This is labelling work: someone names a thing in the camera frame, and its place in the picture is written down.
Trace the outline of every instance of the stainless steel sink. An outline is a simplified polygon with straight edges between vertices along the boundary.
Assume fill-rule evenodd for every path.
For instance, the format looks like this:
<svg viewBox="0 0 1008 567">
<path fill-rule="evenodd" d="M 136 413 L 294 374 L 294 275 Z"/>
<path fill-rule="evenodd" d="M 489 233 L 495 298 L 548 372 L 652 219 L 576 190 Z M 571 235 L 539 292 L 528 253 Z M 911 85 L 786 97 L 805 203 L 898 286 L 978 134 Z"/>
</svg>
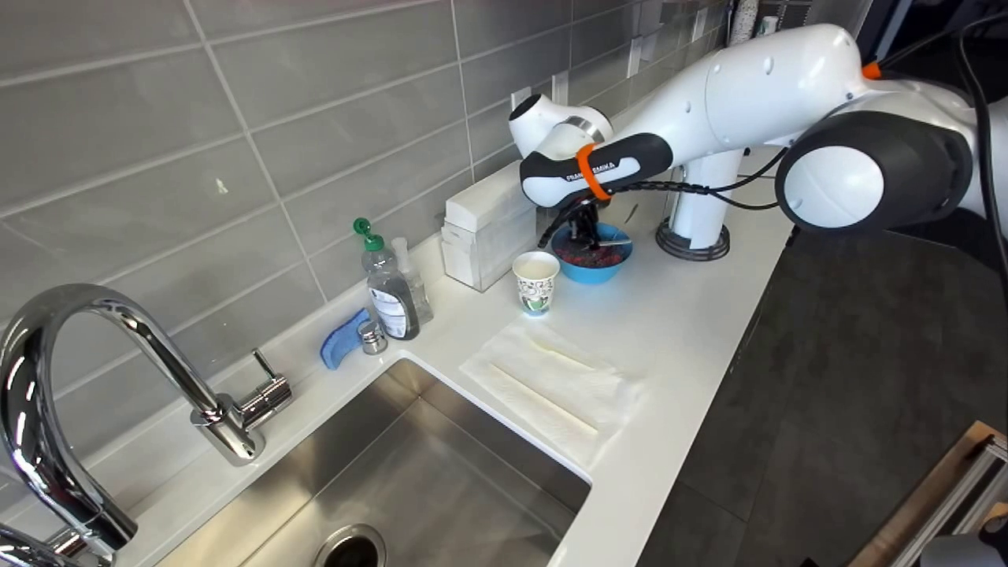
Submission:
<svg viewBox="0 0 1008 567">
<path fill-rule="evenodd" d="M 548 565 L 589 485 L 395 362 L 164 565 Z"/>
</svg>

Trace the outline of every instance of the backsplash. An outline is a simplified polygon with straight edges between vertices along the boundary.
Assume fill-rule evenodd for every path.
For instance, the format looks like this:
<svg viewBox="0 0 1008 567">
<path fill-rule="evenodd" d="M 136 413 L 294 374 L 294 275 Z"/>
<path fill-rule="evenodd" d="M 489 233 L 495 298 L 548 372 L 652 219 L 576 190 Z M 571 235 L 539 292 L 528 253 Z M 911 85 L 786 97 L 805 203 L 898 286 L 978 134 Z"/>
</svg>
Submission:
<svg viewBox="0 0 1008 567">
<path fill-rule="evenodd" d="M 352 218 L 418 242 L 514 162 L 510 91 L 622 109 L 716 48 L 723 5 L 0 0 L 0 324 L 94 281 L 214 374 L 363 281 Z M 94 314 L 61 334 L 54 391 L 77 455 L 177 396 Z"/>
</svg>

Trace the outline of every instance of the cup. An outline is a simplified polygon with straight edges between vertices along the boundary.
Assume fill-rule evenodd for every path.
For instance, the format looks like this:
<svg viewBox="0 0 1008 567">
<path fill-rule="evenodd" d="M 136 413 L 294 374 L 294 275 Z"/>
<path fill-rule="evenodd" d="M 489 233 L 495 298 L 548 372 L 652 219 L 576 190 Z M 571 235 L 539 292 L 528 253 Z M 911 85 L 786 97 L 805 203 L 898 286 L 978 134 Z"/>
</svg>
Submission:
<svg viewBox="0 0 1008 567">
<path fill-rule="evenodd" d="M 515 281 L 515 298 L 525 314 L 546 314 L 553 303 L 553 284 L 559 275 L 559 260 L 551 253 L 523 253 L 510 265 Z"/>
</svg>

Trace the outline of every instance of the small bowl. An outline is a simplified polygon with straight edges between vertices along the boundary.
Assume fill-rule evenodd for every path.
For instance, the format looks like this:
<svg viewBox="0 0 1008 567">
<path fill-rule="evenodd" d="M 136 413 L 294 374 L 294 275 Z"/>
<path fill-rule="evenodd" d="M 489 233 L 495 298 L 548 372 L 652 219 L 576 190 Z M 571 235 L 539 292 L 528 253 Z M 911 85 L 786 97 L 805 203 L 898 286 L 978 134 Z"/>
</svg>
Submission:
<svg viewBox="0 0 1008 567">
<path fill-rule="evenodd" d="M 594 257 L 584 257 L 584 253 L 565 253 L 571 228 L 556 228 L 556 233 L 548 239 L 548 250 L 559 257 L 559 275 L 576 284 L 604 284 L 612 281 L 621 265 L 633 254 L 633 242 L 622 231 L 612 223 L 597 223 L 597 239 L 617 245 L 600 245 Z"/>
</svg>

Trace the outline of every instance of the countertop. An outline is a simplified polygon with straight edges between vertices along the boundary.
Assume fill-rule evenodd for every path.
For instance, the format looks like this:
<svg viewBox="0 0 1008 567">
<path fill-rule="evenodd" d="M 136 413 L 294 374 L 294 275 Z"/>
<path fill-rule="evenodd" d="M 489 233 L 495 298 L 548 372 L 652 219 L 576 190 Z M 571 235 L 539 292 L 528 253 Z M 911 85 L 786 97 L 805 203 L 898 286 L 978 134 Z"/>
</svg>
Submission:
<svg viewBox="0 0 1008 567">
<path fill-rule="evenodd" d="M 770 183 L 759 181 L 740 190 L 738 199 L 765 203 L 770 199 Z M 546 318 L 519 314 L 510 276 L 500 276 L 489 292 L 446 281 L 437 242 L 423 242 L 416 254 L 433 321 L 416 340 L 392 343 L 380 355 L 352 354 L 335 372 L 322 370 L 315 349 L 326 326 L 363 305 L 366 290 L 356 286 L 264 345 L 264 360 L 294 377 L 296 396 L 264 424 L 267 447 L 252 467 L 227 467 L 189 427 L 179 403 L 151 415 L 149 424 L 89 459 L 98 482 L 141 526 L 124 548 L 119 565 L 151 565 L 167 554 L 389 362 L 416 360 L 591 485 L 551 557 L 553 567 L 631 567 L 659 519 L 789 233 L 789 219 L 781 210 L 729 210 L 729 254 L 710 265 L 688 265 L 667 257 L 654 245 L 652 233 L 665 214 L 667 196 L 621 196 L 608 219 L 633 235 L 633 257 L 600 286 L 559 276 L 553 310 Z M 633 377 L 638 388 L 636 403 L 626 407 L 626 415 L 600 447 L 571 455 L 551 433 L 523 422 L 515 407 L 485 396 L 471 374 L 460 370 L 504 326 L 565 337 Z M 262 380 L 262 374 L 252 362 L 241 362 L 214 377 L 214 388 L 240 393 L 252 380 Z M 32 503 L 4 514 L 4 519 L 29 531 L 54 531 L 54 519 Z"/>
</svg>

